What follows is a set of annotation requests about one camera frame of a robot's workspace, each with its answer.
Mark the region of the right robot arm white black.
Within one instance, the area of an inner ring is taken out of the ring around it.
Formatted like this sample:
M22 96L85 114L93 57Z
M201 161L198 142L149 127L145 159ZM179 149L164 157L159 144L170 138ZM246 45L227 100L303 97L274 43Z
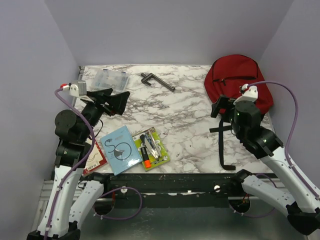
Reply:
M273 206L301 234L308 236L320 227L320 189L314 185L295 162L286 156L286 149L277 135L261 126L262 114L254 102L236 100L221 95L212 104L211 117L224 110L221 121L229 123L210 132L233 130L247 151L267 165L288 192L263 182L253 173L242 169L227 185L230 194L254 195Z

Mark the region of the red backpack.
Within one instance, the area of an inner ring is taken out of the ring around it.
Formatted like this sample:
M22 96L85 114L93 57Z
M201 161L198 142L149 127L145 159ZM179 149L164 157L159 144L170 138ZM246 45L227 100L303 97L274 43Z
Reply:
M211 66L204 79L204 88L209 99L215 104L220 95L225 95L232 99L241 96L240 89L244 84L265 81L257 62L248 56L232 54L218 58ZM256 106L261 112L261 120L273 106L273 97L267 87L263 84L258 87L259 97ZM224 164L224 140L223 132L231 130L231 126L224 126L227 123L225 117L226 110L219 111L220 121L216 128L210 128L211 133L218 132L218 152L221 167L227 171L235 171L234 165Z

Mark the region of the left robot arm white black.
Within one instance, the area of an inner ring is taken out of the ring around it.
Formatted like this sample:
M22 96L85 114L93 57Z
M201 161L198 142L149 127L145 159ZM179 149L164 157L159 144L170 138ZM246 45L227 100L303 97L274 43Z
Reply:
M59 94L70 89L65 84L54 92L68 109L59 112L54 120L59 142L53 186L43 218L37 229L28 234L29 240L78 240L81 226L98 197L107 197L111 191L111 185L98 176L91 179L74 200L78 182L95 146L93 128L103 114L122 115L130 93L113 94L111 88L88 91L84 100L86 105L78 111Z

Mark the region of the silver folding knife tool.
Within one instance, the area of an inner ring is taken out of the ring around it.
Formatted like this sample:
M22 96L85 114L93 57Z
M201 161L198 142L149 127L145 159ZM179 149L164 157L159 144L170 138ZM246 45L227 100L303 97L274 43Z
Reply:
M149 152L152 154L152 156L155 159L159 159L161 155L158 152L157 145L156 145L155 140L153 139L152 135L147 132L144 133L144 135L145 135L146 148L149 150Z

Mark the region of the black orange marker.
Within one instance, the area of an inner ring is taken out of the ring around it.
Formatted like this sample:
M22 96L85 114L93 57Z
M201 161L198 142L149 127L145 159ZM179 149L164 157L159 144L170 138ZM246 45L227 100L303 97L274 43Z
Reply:
M140 140L141 140L141 143L142 143L142 146L140 148L140 151L141 151L141 154L142 154L142 159L143 159L143 162L144 162L144 166L148 169L151 167L151 162L150 162L150 159L149 159L149 155L147 153L147 146L145 144L145 135L142 134L140 137Z

